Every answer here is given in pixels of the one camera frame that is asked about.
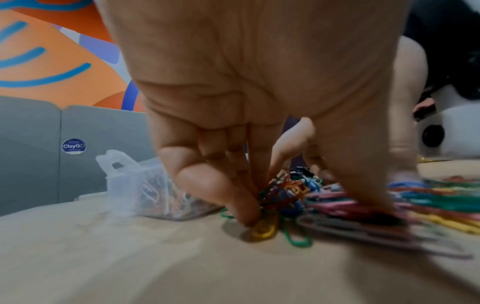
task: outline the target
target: hand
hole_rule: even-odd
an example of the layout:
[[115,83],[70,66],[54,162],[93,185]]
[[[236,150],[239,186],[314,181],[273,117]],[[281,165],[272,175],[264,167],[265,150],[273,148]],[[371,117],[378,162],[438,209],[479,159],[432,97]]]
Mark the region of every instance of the hand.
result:
[[274,178],[283,169],[289,172],[292,158],[302,155],[313,174],[323,180],[324,185],[336,180],[319,154],[315,141],[315,126],[308,117],[303,117],[292,128],[283,133],[273,146],[269,177]]
[[352,197],[393,208],[385,103],[407,4],[97,0],[169,175],[244,224],[260,216],[255,196],[289,113],[312,118],[319,154]]

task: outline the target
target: blue stripe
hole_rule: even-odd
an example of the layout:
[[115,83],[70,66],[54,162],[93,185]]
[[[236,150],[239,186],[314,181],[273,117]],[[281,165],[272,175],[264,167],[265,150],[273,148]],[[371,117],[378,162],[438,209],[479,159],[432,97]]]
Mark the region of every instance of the blue stripe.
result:
[[68,72],[58,74],[55,76],[40,78],[40,79],[33,79],[33,80],[25,80],[25,81],[6,81],[0,80],[0,88],[28,88],[28,87],[36,87],[36,86],[43,86],[49,85],[54,82],[63,81],[68,78],[72,78],[80,73],[85,72],[88,70],[92,65],[89,63],[84,63],[79,67],[74,68]]
[[9,9],[36,9],[44,11],[71,12],[86,8],[93,3],[92,0],[80,0],[71,4],[46,4],[35,0],[10,0],[0,3],[0,11]]
[[0,44],[7,40],[10,36],[14,35],[15,33],[23,30],[27,26],[26,22],[18,21],[12,23],[11,25],[3,28],[0,30]]
[[133,80],[131,80],[125,90],[123,101],[121,102],[121,109],[133,111],[135,106],[135,100],[137,100],[138,94],[139,89],[137,88]]
[[0,69],[21,65],[23,63],[26,63],[26,62],[32,60],[32,59],[37,58],[38,56],[40,56],[43,53],[45,53],[44,48],[34,48],[33,50],[30,50],[30,51],[28,51],[26,53],[23,53],[21,55],[18,55],[18,56],[12,57],[12,58],[8,58],[8,59],[0,60]]

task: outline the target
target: clear plastic box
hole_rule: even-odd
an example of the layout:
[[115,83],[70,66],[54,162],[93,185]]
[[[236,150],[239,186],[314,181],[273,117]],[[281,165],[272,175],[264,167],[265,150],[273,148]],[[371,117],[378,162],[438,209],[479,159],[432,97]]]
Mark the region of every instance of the clear plastic box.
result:
[[[106,173],[110,208],[118,214],[186,220],[218,209],[176,187],[158,158],[137,163],[121,151],[108,150],[96,161]],[[117,163],[123,167],[115,169]]]

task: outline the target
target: sticker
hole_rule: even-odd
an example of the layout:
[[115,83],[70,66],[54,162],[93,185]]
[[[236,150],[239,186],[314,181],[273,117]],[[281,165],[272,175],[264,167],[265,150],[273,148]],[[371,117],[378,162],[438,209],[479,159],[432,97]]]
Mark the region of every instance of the sticker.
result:
[[61,148],[66,154],[78,155],[84,153],[87,146],[83,140],[72,138],[65,140]]

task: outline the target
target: mural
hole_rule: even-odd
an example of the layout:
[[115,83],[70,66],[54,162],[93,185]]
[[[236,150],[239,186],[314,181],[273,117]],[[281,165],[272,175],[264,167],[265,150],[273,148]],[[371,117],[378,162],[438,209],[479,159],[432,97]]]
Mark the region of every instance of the mural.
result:
[[0,95],[143,111],[92,0],[0,0]]

